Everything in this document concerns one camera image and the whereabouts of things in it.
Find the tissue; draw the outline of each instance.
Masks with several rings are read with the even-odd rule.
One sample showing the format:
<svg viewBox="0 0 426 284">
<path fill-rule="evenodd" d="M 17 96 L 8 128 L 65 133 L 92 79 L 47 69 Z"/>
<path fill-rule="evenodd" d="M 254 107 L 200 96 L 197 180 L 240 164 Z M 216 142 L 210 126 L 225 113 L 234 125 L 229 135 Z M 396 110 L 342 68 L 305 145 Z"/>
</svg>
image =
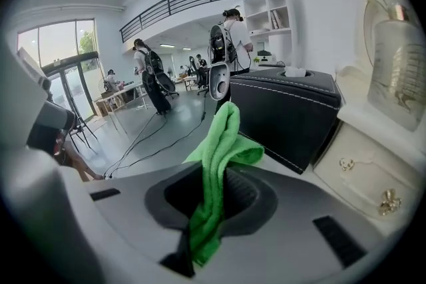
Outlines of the tissue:
<svg viewBox="0 0 426 284">
<path fill-rule="evenodd" d="M 299 69 L 295 67 L 285 67 L 286 77 L 305 77 L 306 69 Z"/>
</svg>

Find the green towel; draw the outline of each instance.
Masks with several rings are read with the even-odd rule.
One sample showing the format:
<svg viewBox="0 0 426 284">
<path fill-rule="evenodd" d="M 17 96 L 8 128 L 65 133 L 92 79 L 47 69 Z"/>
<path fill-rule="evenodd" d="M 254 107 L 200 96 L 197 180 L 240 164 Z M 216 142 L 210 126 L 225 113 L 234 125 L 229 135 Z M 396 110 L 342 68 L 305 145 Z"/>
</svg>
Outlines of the green towel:
<svg viewBox="0 0 426 284">
<path fill-rule="evenodd" d="M 241 135 L 240 111 L 225 102 L 213 118 L 207 137 L 185 160 L 202 161 L 204 203 L 190 220 L 190 248 L 193 262 L 203 266 L 219 248 L 218 226 L 224 219 L 224 170 L 229 161 L 255 164 L 264 149 Z"/>
</svg>

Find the book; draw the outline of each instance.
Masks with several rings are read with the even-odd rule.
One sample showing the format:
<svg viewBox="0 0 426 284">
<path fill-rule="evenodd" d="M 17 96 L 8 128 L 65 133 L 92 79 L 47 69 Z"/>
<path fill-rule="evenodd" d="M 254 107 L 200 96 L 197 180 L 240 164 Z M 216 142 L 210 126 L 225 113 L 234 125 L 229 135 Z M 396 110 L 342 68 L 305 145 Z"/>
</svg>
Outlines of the book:
<svg viewBox="0 0 426 284">
<path fill-rule="evenodd" d="M 284 26 L 283 26 L 283 23 L 282 23 L 282 20 L 281 20 L 280 14 L 277 12 L 277 10 L 273 10 L 273 11 L 272 11 L 272 13 L 274 14 L 275 19 L 276 19 L 277 24 L 278 24 L 277 29 L 283 29 L 283 28 L 284 28 Z"/>
<path fill-rule="evenodd" d="M 278 28 L 277 20 L 275 18 L 274 11 L 271 11 L 271 21 L 272 21 L 272 29 L 275 30 Z"/>
</svg>

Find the white table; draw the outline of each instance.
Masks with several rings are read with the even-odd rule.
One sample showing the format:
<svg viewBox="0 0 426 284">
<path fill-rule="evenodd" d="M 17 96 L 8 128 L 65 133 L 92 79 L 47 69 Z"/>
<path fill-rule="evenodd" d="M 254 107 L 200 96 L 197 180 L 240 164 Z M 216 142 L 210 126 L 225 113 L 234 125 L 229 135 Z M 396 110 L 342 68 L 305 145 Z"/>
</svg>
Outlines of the white table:
<svg viewBox="0 0 426 284">
<path fill-rule="evenodd" d="M 110 117 L 111 117 L 111 122 L 112 122 L 112 124 L 114 124 L 114 127 L 115 127 L 115 129 L 116 129 L 116 130 L 118 130 L 118 129 L 117 129 L 117 127 L 116 127 L 116 125 L 115 125 L 115 122 L 114 122 L 114 120 L 112 119 L 112 117 L 115 117 L 115 119 L 116 119 L 116 121 L 118 122 L 118 124 L 120 125 L 120 127 L 121 127 L 121 128 L 124 130 L 124 132 L 127 134 L 127 131 L 124 129 L 124 127 L 123 127 L 123 126 L 122 126 L 122 124 L 120 123 L 120 120 L 118 119 L 117 115 L 115 114 L 115 112 L 114 112 L 114 106 L 113 106 L 113 105 L 111 105 L 110 100 L 112 100 L 113 98 L 115 98 L 115 97 L 117 97 L 117 96 L 119 96 L 119 95 L 121 95 L 121 94 L 124 94 L 125 92 L 127 92 L 127 91 L 129 91 L 129 90 L 132 90 L 132 89 L 133 89 L 133 90 L 134 90 L 134 92 L 133 92 L 133 100 L 131 100 L 131 101 L 130 101 L 130 102 L 132 102 L 132 101 L 136 100 L 136 90 L 137 90 L 137 88 L 139 88 L 139 90 L 140 90 L 140 97 L 142 97 L 142 101 L 143 101 L 143 103 L 144 103 L 144 104 L 142 105 L 142 107 L 145 107 L 145 109 L 147 109 L 147 110 L 148 110 L 148 106 L 146 105 L 146 103 L 145 103 L 145 99 L 144 99 L 144 96 L 145 96 L 145 95 L 147 95 L 147 93 L 144 91 L 144 88 L 143 88 L 142 86 L 143 86 L 142 81 L 140 81 L 140 82 L 136 82 L 136 83 L 132 83 L 132 84 L 130 84 L 130 85 L 125 86 L 125 87 L 123 88 L 123 90 L 120 90 L 120 91 L 114 92 L 111 96 L 106 97 L 106 98 L 102 98 L 102 99 L 100 99 L 100 100 L 98 100 L 98 101 L 97 101 L 97 102 L 103 102 L 104 107 L 105 107 L 105 110 L 106 110 L 106 112 L 108 113 L 108 115 L 110 115 Z M 109 107 L 110 107 L 111 111 L 108 111 L 106 103 L 108 103 L 108 105 L 109 105 Z M 118 109 L 121 109 L 121 108 L 125 107 L 128 103 L 126 103 L 126 104 L 124 104 L 124 105 L 122 105 L 122 106 L 120 106 L 120 107 L 117 107 L 115 110 L 118 110 Z"/>
<path fill-rule="evenodd" d="M 184 81 L 184 84 L 185 84 L 185 89 L 186 89 L 186 91 L 188 91 L 188 86 L 190 87 L 190 89 L 192 90 L 192 88 L 191 88 L 191 81 L 194 81 L 195 82 L 195 80 L 197 79 L 197 77 L 196 76 L 187 76 L 187 77 L 185 77 L 185 78 L 183 78 L 182 80 Z"/>
</svg>

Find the leather tissue box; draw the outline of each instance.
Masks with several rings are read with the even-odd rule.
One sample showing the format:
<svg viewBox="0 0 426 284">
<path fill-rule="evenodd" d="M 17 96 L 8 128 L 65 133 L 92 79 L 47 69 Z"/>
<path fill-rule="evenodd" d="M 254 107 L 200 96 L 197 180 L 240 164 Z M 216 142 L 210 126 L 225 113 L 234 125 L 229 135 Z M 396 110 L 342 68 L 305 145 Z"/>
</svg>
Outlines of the leather tissue box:
<svg viewBox="0 0 426 284">
<path fill-rule="evenodd" d="M 327 148 L 341 95 L 330 74 L 286 77 L 272 68 L 231 77 L 231 101 L 240 109 L 240 134 L 301 174 Z"/>
</svg>

